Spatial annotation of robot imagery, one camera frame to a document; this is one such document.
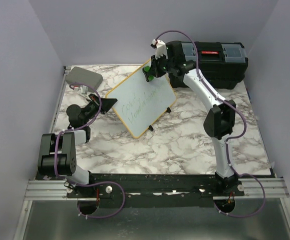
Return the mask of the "green whiteboard eraser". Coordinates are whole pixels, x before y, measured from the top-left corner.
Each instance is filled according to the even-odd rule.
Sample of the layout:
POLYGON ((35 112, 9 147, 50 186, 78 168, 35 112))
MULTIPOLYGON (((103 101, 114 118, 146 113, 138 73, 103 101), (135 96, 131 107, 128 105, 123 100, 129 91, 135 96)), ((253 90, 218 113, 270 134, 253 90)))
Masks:
POLYGON ((150 66, 145 66, 142 68, 142 72, 145 75, 146 81, 150 82, 154 79, 154 76, 151 74, 151 67, 150 66))

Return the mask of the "yellow framed whiteboard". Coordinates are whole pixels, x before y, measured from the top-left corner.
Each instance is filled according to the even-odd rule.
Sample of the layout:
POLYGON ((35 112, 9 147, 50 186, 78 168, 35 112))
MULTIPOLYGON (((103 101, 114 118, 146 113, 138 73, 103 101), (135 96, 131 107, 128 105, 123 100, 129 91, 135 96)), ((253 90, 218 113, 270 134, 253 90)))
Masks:
POLYGON ((148 60, 105 95, 117 100, 112 110, 135 139, 150 129, 177 99, 167 75, 146 81, 142 70, 150 65, 148 60))

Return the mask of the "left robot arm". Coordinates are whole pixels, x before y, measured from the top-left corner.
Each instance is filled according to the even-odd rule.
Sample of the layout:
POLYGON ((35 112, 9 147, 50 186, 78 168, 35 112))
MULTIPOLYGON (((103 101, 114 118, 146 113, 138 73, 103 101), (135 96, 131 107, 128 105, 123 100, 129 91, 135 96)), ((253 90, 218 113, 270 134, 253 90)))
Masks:
POLYGON ((43 134, 41 138, 38 173, 50 178, 64 178, 78 184, 78 191, 89 198, 96 190, 91 180, 91 173, 77 164, 76 146, 83 145, 91 139, 90 124, 98 114, 107 113, 118 101, 116 98, 98 98, 89 94, 89 103, 85 107, 70 105, 66 114, 69 126, 66 130, 43 134))

